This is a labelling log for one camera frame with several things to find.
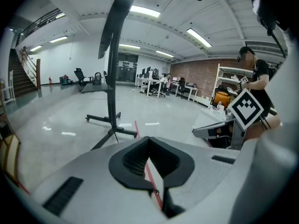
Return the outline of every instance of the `brick wall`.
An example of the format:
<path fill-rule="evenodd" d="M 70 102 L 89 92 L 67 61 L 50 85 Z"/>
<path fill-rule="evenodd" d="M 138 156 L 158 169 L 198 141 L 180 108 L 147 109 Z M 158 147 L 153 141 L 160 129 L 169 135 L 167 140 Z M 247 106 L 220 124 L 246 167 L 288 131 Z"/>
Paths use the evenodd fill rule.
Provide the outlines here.
<path fill-rule="evenodd" d="M 220 66 L 240 68 L 250 70 L 238 63 L 234 59 L 203 60 L 186 62 L 171 65 L 170 73 L 172 77 L 184 77 L 186 82 L 195 83 L 199 89 L 197 96 L 211 97 L 217 76 L 218 64 Z M 227 87 L 236 90 L 235 85 L 223 83 Z"/>

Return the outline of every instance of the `black t-shirt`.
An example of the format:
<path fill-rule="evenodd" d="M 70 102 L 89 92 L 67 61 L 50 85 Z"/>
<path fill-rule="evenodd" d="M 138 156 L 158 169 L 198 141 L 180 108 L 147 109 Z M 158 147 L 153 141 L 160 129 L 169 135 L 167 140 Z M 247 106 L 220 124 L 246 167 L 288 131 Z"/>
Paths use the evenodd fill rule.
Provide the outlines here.
<path fill-rule="evenodd" d="M 269 66 L 264 60 L 257 60 L 255 69 L 253 70 L 252 82 L 259 79 L 261 75 L 270 75 Z M 271 108 L 271 100 L 265 90 L 250 90 L 251 94 L 258 100 L 264 109 L 263 114 L 268 115 Z"/>

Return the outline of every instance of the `water bottle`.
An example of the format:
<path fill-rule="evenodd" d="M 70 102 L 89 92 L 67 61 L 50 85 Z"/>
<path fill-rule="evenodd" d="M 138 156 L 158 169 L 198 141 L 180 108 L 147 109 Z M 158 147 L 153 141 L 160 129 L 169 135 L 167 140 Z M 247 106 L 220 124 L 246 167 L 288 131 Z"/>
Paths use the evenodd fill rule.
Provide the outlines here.
<path fill-rule="evenodd" d="M 217 110 L 220 110 L 221 101 L 218 102 Z"/>

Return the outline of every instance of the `white shelving unit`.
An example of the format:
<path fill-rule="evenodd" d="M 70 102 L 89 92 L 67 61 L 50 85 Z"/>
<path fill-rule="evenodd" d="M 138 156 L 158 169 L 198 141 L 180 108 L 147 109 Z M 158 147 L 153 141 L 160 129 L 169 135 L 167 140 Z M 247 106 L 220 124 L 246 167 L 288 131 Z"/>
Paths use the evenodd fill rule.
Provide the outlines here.
<path fill-rule="evenodd" d="M 220 66 L 220 63 L 219 63 L 218 64 L 218 70 L 217 70 L 217 77 L 216 77 L 216 81 L 215 81 L 215 85 L 214 85 L 212 97 L 214 96 L 215 88 L 216 88 L 217 82 L 219 80 L 221 80 L 221 83 L 224 82 L 224 83 L 229 83 L 229 84 L 237 84 L 237 83 L 240 82 L 240 81 L 237 81 L 237 80 L 234 80 L 234 79 L 222 77 L 223 74 L 220 76 L 219 75 L 219 71 L 223 71 L 223 73 L 228 73 L 228 74 L 232 74 L 232 75 L 246 76 L 246 77 L 252 77 L 252 74 L 253 74 L 253 72 L 250 71 L 250 70 L 244 70 L 244 69 L 239 69 L 239 68 L 232 68 L 232 67 Z M 234 95 L 234 96 L 238 95 L 236 92 L 229 91 L 229 93 L 231 95 Z"/>

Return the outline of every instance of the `white desk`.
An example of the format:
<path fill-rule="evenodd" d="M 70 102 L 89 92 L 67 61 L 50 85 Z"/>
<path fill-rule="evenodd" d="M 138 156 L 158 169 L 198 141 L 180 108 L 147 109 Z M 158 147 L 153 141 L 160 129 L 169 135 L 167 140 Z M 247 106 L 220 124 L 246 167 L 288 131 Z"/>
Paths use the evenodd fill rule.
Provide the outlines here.
<path fill-rule="evenodd" d="M 179 84 L 178 84 L 178 83 L 175 83 L 175 82 L 172 82 L 172 84 L 175 85 L 175 86 L 177 87 L 177 89 L 176 89 L 176 95 L 177 95 Z M 194 97 L 193 97 L 193 102 L 194 102 L 195 97 L 196 97 L 197 92 L 198 92 L 198 89 L 197 89 L 197 88 L 194 88 L 194 87 L 189 87 L 189 86 L 185 86 L 185 88 L 190 89 L 190 93 L 189 93 L 188 101 L 190 100 L 190 96 L 191 96 L 192 91 L 196 91 L 196 92 L 195 92 L 195 95 L 194 95 Z"/>
<path fill-rule="evenodd" d="M 141 81 L 140 91 L 142 91 L 142 84 L 143 84 L 143 82 L 146 82 L 146 81 L 148 82 L 148 92 L 147 92 L 147 94 L 146 94 L 146 98 L 149 97 L 150 83 L 151 83 L 151 82 L 159 83 L 159 90 L 158 90 L 158 95 L 157 95 L 157 98 L 159 98 L 162 81 L 160 81 L 160 80 L 154 80 L 154 79 L 147 79 L 147 78 L 136 78 L 136 79 L 137 79 L 137 88 L 139 87 L 139 81 Z"/>
<path fill-rule="evenodd" d="M 197 119 L 192 127 L 193 129 L 198 129 L 219 124 L 224 121 L 226 121 L 226 117 L 219 115 L 216 110 L 209 111 L 208 108 L 203 108 L 199 110 Z"/>

